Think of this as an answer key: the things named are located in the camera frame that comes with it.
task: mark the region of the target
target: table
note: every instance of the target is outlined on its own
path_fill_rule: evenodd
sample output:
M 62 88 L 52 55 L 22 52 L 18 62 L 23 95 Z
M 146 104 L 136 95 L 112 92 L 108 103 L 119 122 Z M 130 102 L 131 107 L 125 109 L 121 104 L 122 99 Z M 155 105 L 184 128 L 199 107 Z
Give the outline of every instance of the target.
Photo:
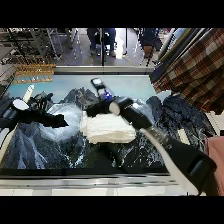
M 96 99 L 90 84 L 96 77 L 116 95 L 146 102 L 153 124 L 173 138 L 180 140 L 178 130 L 184 129 L 190 144 L 203 151 L 202 132 L 214 133 L 206 116 L 178 96 L 170 96 L 169 91 L 156 95 L 147 75 L 54 75 L 53 82 L 35 84 L 32 96 L 52 92 L 54 104 L 73 103 L 81 110 Z M 11 85 L 0 107 L 11 97 L 23 97 L 28 86 Z M 79 131 L 63 141 L 43 137 L 46 131 L 38 123 L 19 124 L 2 160 L 0 175 L 168 174 L 160 154 L 140 133 L 127 144 L 94 145 Z

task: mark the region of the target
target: plaid cloth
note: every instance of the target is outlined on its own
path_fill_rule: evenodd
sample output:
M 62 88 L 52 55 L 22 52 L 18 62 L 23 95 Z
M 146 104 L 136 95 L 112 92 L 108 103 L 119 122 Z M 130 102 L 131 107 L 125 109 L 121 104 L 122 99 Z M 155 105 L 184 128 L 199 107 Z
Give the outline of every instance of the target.
M 157 93 L 172 90 L 203 112 L 224 110 L 224 29 L 205 33 L 154 83 Z

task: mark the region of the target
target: pink fabric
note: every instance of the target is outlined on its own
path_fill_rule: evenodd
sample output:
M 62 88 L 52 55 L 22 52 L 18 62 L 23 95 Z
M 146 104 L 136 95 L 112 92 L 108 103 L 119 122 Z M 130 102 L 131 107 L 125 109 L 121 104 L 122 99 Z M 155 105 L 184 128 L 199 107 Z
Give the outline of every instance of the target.
M 206 150 L 217 165 L 215 179 L 219 195 L 224 196 L 224 137 L 217 136 L 206 140 Z

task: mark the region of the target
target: white towel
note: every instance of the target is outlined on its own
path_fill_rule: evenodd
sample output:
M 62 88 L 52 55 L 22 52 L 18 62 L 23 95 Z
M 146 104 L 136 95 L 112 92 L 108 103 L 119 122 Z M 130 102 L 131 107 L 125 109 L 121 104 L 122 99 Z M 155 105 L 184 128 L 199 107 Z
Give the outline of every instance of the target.
M 91 143 L 128 143 L 135 139 L 135 129 L 122 117 L 114 114 L 98 114 L 87 117 L 83 112 L 80 130 Z

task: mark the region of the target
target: sky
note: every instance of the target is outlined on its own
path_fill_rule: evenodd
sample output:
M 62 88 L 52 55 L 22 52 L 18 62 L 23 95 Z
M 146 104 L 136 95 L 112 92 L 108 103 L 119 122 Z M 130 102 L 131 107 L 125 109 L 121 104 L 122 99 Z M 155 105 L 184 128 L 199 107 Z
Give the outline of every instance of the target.
M 52 100 L 58 103 L 64 99 L 72 89 L 84 87 L 96 93 L 90 80 L 100 77 L 116 95 L 138 98 L 146 101 L 149 97 L 157 95 L 161 101 L 170 95 L 170 91 L 156 94 L 150 79 L 147 76 L 125 76 L 125 75 L 54 75 L 52 82 L 34 83 L 32 96 L 44 91 L 53 93 Z M 23 97 L 30 84 L 11 85 L 8 89 L 11 97 Z

